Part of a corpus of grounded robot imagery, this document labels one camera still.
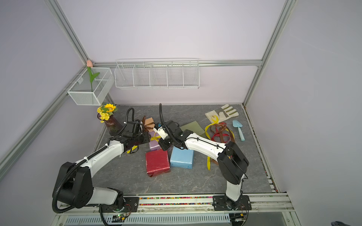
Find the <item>orange gift box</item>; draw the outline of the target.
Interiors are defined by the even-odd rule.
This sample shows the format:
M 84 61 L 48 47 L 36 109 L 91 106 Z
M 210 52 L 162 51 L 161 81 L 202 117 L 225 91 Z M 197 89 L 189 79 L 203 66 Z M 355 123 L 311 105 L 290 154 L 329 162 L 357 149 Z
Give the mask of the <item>orange gift box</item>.
M 149 127 L 149 132 L 152 132 L 155 127 L 155 122 L 152 117 L 146 117 L 146 125 Z

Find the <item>green gift box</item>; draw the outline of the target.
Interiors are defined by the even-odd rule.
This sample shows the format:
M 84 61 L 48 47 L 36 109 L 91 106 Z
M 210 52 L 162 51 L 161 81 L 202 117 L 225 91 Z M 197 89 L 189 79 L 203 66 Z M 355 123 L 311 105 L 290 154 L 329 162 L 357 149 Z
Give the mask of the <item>green gift box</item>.
M 199 123 L 197 121 L 193 121 L 188 124 L 185 124 L 185 125 L 181 126 L 180 128 L 182 131 L 190 130 L 203 138 L 207 138 L 206 134 L 205 134 L 205 130 L 201 128 L 201 126 L 199 125 Z

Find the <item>purple gift box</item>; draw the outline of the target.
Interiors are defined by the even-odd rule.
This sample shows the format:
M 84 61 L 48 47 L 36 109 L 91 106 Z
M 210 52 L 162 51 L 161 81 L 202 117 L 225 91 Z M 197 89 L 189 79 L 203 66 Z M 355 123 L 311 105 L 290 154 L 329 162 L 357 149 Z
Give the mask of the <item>purple gift box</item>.
M 161 149 L 158 143 L 161 137 L 154 131 L 149 132 L 149 136 L 150 136 L 150 142 L 149 142 L 150 150 L 155 151 Z

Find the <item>blue gift box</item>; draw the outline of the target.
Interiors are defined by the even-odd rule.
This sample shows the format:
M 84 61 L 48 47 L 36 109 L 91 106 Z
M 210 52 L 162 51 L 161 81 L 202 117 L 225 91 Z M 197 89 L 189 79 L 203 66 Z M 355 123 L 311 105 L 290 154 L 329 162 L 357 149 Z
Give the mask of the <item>blue gift box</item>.
M 190 149 L 179 149 L 173 147 L 170 158 L 170 166 L 184 169 L 192 169 L 194 151 Z

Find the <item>red gift box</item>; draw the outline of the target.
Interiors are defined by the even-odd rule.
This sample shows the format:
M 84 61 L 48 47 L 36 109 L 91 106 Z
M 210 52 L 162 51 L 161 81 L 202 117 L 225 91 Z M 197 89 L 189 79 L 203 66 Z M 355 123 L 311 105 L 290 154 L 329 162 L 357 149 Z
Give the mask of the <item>red gift box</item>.
M 146 172 L 149 177 L 170 172 L 168 152 L 162 149 L 146 153 Z

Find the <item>yellow ribbon of red box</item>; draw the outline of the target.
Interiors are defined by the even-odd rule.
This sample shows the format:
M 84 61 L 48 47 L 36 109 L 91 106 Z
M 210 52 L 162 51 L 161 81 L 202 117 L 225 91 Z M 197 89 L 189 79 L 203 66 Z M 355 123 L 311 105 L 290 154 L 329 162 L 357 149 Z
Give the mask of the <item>yellow ribbon of red box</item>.
M 225 122 L 219 122 L 218 119 L 205 127 L 205 134 L 209 140 L 215 142 L 227 144 L 235 141 L 232 130 L 227 127 Z

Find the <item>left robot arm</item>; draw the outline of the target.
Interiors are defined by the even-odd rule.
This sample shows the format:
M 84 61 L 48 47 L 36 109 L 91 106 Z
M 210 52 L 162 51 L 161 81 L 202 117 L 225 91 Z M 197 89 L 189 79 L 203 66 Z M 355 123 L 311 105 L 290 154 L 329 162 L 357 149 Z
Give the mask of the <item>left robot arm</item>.
M 52 194 L 52 209 L 64 213 L 85 206 L 108 205 L 122 210 L 125 201 L 123 192 L 112 188 L 95 187 L 92 178 L 106 164 L 134 146 L 150 141 L 144 123 L 128 121 L 107 143 L 75 163 L 66 162 L 60 169 Z

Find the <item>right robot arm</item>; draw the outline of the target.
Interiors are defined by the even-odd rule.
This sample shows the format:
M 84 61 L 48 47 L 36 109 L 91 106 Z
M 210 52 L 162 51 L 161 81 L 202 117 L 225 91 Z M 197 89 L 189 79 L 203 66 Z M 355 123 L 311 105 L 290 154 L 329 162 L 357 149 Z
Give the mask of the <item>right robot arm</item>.
M 161 136 L 159 144 L 163 150 L 173 145 L 180 149 L 202 153 L 217 161 L 222 176 L 227 181 L 225 196 L 232 202 L 239 201 L 249 161 L 236 143 L 211 141 L 190 130 L 181 130 L 174 121 L 158 123 L 153 130 Z

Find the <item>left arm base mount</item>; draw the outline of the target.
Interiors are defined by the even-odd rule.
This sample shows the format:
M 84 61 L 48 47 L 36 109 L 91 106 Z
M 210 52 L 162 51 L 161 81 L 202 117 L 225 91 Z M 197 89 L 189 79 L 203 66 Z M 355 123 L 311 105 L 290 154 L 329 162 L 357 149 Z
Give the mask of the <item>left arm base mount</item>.
M 123 197 L 117 199 L 112 205 L 101 205 L 103 213 L 137 212 L 140 198 L 137 196 Z

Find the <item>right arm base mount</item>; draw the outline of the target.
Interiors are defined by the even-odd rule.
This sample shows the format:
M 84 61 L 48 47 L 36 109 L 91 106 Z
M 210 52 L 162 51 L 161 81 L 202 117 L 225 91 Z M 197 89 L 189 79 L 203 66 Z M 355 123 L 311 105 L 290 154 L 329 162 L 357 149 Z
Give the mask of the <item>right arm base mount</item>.
M 252 209 L 250 198 L 241 195 L 237 201 L 233 201 L 226 195 L 214 195 L 212 205 L 215 211 L 249 211 Z

